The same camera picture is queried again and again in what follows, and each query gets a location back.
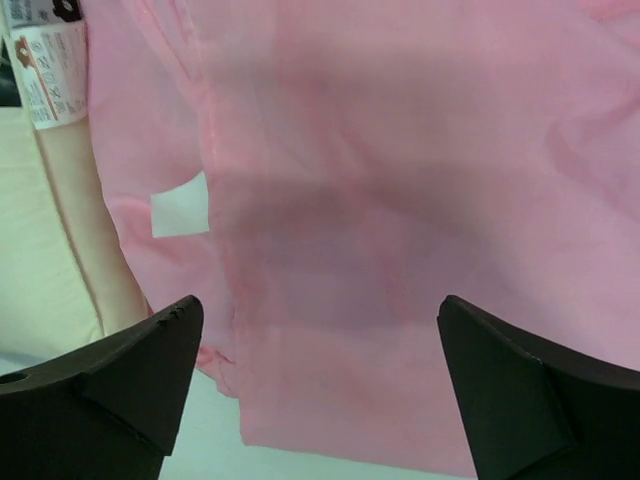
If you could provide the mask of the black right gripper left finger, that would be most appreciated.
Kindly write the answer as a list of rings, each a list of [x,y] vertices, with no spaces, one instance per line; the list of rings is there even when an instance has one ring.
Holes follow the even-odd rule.
[[[187,296],[2,375],[2,478],[158,478],[176,443],[202,328],[202,304]]]

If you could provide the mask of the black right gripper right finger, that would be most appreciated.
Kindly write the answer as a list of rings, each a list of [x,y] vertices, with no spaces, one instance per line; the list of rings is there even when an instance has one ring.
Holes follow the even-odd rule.
[[[639,476],[639,374],[448,296],[437,324],[477,476]]]

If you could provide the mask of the cream pillow with bear print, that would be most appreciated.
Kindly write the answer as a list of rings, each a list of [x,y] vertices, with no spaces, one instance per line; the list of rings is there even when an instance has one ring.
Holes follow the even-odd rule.
[[[52,358],[146,318],[103,200],[89,125],[1,110],[1,350]]]

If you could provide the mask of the pink satin pillowcase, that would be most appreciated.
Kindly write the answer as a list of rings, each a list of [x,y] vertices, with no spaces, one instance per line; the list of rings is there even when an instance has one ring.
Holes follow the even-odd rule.
[[[637,2],[83,10],[120,247],[246,443],[472,476],[450,294],[638,367]]]

